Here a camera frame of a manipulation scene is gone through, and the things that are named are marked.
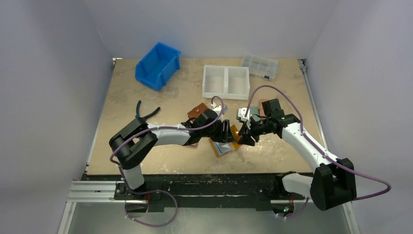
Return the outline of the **orange card holder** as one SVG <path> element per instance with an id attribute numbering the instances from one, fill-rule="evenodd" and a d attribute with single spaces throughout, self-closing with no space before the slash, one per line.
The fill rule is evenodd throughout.
<path id="1" fill-rule="evenodd" d="M 211 139 L 209 139 L 209 143 L 210 143 L 216 157 L 225 156 L 227 154 L 230 154 L 232 152 L 237 151 L 241 147 L 241 145 L 238 144 L 238 141 L 241 139 L 241 136 L 238 135 L 239 130 L 236 127 L 236 125 L 232 125 L 230 127 L 230 130 L 231 130 L 231 133 L 234 137 L 233 142 L 219 143 L 219 142 L 215 142 L 215 141 L 212 141 Z"/>

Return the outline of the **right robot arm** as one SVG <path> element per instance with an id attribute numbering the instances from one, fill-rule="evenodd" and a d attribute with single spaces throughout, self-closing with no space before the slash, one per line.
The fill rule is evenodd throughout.
<path id="1" fill-rule="evenodd" d="M 277 197 L 300 194 L 312 199 L 321 211 L 357 197 L 355 175 L 350 172 L 354 165 L 349 159 L 340 159 L 315 142 L 294 114 L 284 113 L 278 99 L 265 101 L 263 109 L 265 116 L 258 121 L 247 108 L 238 109 L 237 120 L 243 124 L 238 144 L 254 146 L 261 135 L 276 134 L 299 153 L 313 173 L 312 177 L 297 172 L 277 175 L 272 189 Z"/>

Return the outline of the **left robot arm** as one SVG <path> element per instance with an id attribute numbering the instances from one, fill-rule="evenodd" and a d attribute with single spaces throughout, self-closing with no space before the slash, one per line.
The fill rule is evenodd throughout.
<path id="1" fill-rule="evenodd" d="M 136 117 L 109 140 L 118 167 L 128 184 L 126 193 L 132 199 L 145 194 L 141 163 L 155 146 L 192 145 L 202 138 L 218 143 L 231 143 L 235 138 L 230 130 L 229 120 L 206 109 L 198 115 L 177 125 L 154 125 L 143 117 Z"/>

